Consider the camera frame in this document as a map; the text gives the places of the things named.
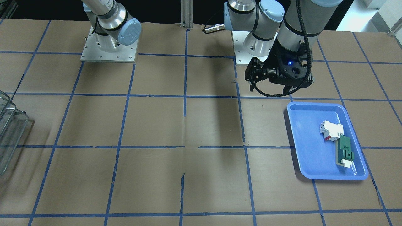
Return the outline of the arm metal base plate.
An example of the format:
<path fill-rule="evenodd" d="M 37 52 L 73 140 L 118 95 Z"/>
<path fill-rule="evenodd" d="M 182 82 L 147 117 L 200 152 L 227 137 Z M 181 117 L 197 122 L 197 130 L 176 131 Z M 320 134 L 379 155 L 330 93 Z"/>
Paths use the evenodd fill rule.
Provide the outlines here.
<path fill-rule="evenodd" d="M 93 33 L 90 28 L 80 60 L 83 62 L 135 63 L 139 40 L 125 46 L 113 37 Z"/>
<path fill-rule="evenodd" d="M 252 57 L 257 57 L 260 61 L 266 60 L 276 37 L 277 33 L 272 40 L 262 41 L 256 39 L 250 32 L 233 31 L 232 39 L 236 64 L 247 66 Z"/>

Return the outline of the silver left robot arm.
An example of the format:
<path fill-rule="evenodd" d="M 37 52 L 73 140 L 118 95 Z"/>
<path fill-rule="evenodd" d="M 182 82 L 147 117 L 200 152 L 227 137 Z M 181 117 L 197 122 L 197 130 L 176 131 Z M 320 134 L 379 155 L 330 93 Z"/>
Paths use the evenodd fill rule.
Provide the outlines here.
<path fill-rule="evenodd" d="M 340 0 L 229 0 L 224 26 L 247 32 L 243 46 L 252 57 L 245 70 L 250 91 L 267 97 L 291 95 L 314 82 L 312 46 Z"/>

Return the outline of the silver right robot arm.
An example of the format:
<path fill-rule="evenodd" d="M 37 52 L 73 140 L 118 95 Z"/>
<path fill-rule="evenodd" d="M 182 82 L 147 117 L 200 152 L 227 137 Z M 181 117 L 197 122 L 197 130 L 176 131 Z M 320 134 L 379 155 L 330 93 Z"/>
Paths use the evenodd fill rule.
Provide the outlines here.
<path fill-rule="evenodd" d="M 142 24 L 115 0 L 83 0 L 95 45 L 104 52 L 117 52 L 139 40 Z"/>

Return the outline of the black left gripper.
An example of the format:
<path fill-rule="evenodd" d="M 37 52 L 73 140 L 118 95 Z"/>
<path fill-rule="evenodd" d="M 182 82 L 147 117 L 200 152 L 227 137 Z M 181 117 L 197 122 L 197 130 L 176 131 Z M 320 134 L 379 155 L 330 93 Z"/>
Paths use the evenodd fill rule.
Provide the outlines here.
<path fill-rule="evenodd" d="M 269 80 L 270 83 L 284 85 L 282 94 L 291 95 L 297 90 L 297 86 L 290 86 L 290 79 L 282 74 L 276 55 L 276 50 L 279 47 L 279 42 L 276 40 L 270 49 L 268 58 L 261 61 L 257 57 L 252 57 L 244 73 L 244 80 L 249 82 L 249 91 L 254 90 L 261 93 L 257 87 L 257 83 L 263 80 Z"/>

